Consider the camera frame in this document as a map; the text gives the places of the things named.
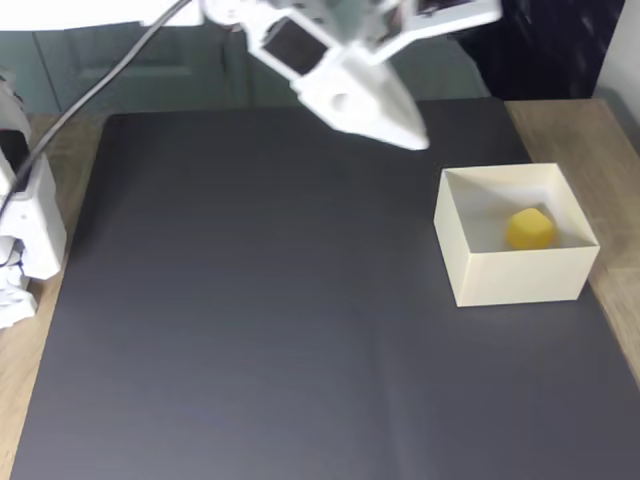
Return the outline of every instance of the cardboard box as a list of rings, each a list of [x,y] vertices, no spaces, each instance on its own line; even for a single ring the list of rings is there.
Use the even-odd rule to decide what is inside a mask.
[[[555,224],[544,250],[513,250],[512,215],[536,207]],[[556,164],[445,169],[434,217],[459,307],[575,300],[600,250]]]

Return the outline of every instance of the wall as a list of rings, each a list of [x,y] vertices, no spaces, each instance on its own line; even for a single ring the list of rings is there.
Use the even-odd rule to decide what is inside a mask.
[[[627,0],[594,96],[607,99],[640,153],[640,0]]]

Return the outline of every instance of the white device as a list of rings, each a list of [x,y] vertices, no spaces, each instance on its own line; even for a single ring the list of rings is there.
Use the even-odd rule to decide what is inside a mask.
[[[0,196],[15,179],[20,142],[31,128],[20,100],[0,79]],[[55,200],[56,185],[46,156],[36,163],[0,222],[0,328],[35,314],[36,302],[26,291],[29,278],[45,280],[62,265],[66,231]]]
[[[203,0],[239,24],[249,51],[300,102],[343,132],[421,150],[429,141],[411,95],[386,60],[412,41],[492,22],[498,0]]]

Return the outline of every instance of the green cabinet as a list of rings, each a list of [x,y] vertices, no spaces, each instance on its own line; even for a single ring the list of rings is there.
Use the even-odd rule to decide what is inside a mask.
[[[122,24],[0,33],[0,66],[17,74],[29,111],[57,112],[98,81],[143,31]],[[392,64],[416,100],[488,94],[473,60],[446,36],[414,42]],[[207,22],[160,30],[86,108],[116,113],[295,105],[288,82],[247,52],[244,33]]]
[[[0,67],[16,76],[16,91],[27,109],[57,112],[59,106],[35,37],[30,32],[0,32]]]

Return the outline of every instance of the black surface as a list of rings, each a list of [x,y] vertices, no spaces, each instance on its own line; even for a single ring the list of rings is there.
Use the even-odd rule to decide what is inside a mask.
[[[298,109],[113,117],[12,478],[637,479],[589,288],[454,305],[439,171],[527,161],[506,110],[421,108],[425,152]]]

